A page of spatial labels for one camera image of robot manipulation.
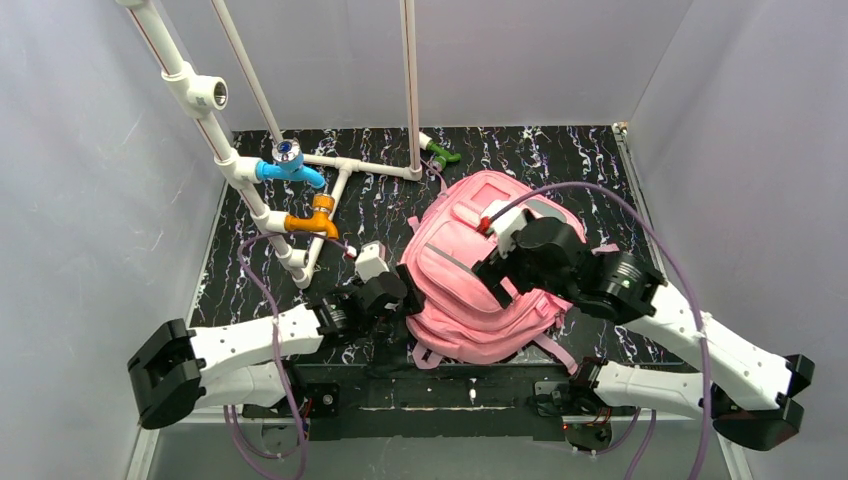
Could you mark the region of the pink student backpack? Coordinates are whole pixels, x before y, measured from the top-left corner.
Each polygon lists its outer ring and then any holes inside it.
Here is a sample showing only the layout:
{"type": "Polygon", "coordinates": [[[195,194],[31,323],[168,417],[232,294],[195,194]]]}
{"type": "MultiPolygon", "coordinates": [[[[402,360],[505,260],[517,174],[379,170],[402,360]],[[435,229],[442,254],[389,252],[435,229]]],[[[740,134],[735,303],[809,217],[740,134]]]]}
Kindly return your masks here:
{"type": "Polygon", "coordinates": [[[504,281],[513,300],[502,308],[472,272],[497,245],[476,231],[484,211],[529,190],[504,173],[482,170],[440,193],[422,216],[409,218],[413,236],[400,263],[425,297],[423,310],[406,320],[418,368],[434,369],[445,359],[490,365],[534,342],[568,373],[576,372],[577,361],[547,334],[561,325],[570,303],[541,290],[520,295],[504,281]]]}

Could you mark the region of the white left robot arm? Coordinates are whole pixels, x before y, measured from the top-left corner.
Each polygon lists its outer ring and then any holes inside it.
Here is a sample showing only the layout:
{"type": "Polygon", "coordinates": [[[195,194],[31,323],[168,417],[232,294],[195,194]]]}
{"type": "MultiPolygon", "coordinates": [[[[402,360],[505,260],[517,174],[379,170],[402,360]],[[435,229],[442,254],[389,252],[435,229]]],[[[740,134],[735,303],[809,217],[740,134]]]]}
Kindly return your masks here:
{"type": "Polygon", "coordinates": [[[284,358],[351,344],[424,306],[423,291],[400,265],[278,316],[221,327],[166,321],[127,362],[139,424],[158,430],[198,408],[277,408],[288,397],[277,368],[284,358]]]}

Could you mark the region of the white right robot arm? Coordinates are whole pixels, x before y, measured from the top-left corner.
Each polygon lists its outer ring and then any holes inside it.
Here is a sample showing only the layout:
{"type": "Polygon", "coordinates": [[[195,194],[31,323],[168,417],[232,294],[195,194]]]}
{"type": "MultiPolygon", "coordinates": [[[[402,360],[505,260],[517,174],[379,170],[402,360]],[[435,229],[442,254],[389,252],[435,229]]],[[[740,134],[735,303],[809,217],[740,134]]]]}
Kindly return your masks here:
{"type": "Polygon", "coordinates": [[[797,396],[815,371],[808,357],[757,347],[693,306],[652,265],[613,247],[589,247],[563,220],[513,209],[483,217],[477,229],[496,244],[473,272],[502,307],[542,291],[660,343],[689,366],[679,373],[586,358],[570,371],[567,398],[705,417],[724,438],[755,451],[800,432],[805,411],[797,396]]]}

